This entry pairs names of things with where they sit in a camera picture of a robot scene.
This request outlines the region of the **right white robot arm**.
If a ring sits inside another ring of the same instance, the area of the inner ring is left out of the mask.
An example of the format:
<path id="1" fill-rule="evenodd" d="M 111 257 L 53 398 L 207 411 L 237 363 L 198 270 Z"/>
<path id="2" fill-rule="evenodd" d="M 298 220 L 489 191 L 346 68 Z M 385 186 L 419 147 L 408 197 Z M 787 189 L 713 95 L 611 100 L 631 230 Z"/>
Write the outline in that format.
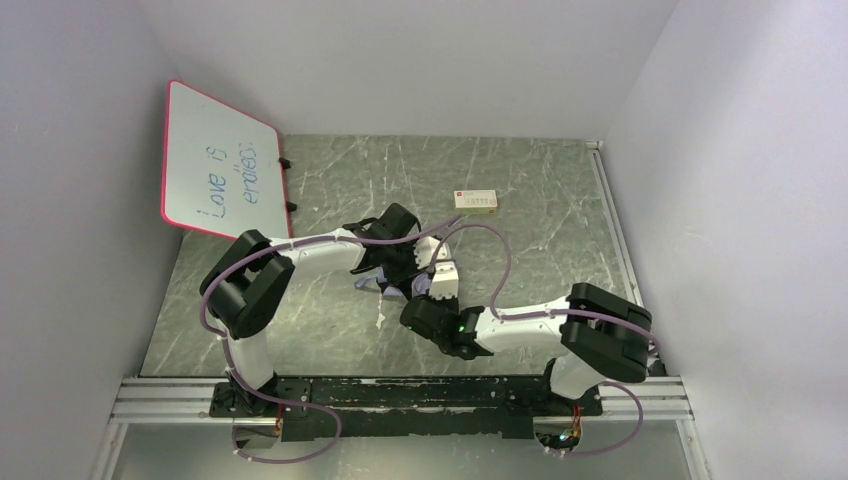
<path id="1" fill-rule="evenodd" d="M 400 314 L 408 330 L 463 360 L 524 348 L 551 348 L 549 390 L 576 400 L 604 380 L 641 383 L 648 374 L 652 316 L 643 307 L 589 283 L 544 304 L 460 309 L 455 300 L 412 298 Z"/>

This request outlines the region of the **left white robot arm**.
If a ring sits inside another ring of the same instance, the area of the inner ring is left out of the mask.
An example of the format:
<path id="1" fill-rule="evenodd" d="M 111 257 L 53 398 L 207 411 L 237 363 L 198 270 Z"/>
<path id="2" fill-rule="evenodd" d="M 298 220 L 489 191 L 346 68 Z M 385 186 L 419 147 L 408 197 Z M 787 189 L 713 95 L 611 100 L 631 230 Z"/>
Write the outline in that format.
<path id="1" fill-rule="evenodd" d="M 258 230 L 243 232 L 199 288 L 200 323 L 223 344 L 232 406 L 249 416 L 272 411 L 278 376 L 266 329 L 291 283 L 332 272 L 376 271 L 383 291 L 411 298 L 423 270 L 416 244 L 440 230 L 422 228 L 415 215 L 392 203 L 378 218 L 320 235 L 272 240 Z"/>

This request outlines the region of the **light purple folding umbrella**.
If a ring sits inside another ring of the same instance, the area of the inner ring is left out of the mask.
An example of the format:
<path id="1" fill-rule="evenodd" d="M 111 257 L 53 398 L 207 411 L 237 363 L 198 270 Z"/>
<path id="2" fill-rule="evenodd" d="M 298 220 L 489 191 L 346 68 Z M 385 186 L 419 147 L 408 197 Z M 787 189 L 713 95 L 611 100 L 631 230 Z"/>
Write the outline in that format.
<path id="1" fill-rule="evenodd" d="M 378 267 L 373 273 L 358 278 L 354 282 L 354 288 L 361 291 L 379 293 L 382 297 L 398 297 L 409 300 L 429 292 L 431 286 L 430 276 L 426 272 L 417 272 L 410 278 L 392 283 L 386 276 L 384 269 Z"/>

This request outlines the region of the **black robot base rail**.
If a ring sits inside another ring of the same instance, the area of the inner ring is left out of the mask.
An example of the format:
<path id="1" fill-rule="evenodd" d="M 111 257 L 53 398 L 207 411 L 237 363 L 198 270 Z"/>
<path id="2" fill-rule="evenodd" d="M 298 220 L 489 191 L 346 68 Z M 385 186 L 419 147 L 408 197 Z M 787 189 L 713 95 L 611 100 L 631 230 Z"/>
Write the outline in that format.
<path id="1" fill-rule="evenodd" d="M 555 395 L 543 375 L 443 377 L 282 376 L 277 407 L 248 399 L 232 382 L 215 385 L 208 414 L 239 425 L 272 426 L 280 418 L 283 442 L 319 438 L 499 434 L 531 439 L 544 417 L 598 417 L 592 387 L 575 400 Z"/>

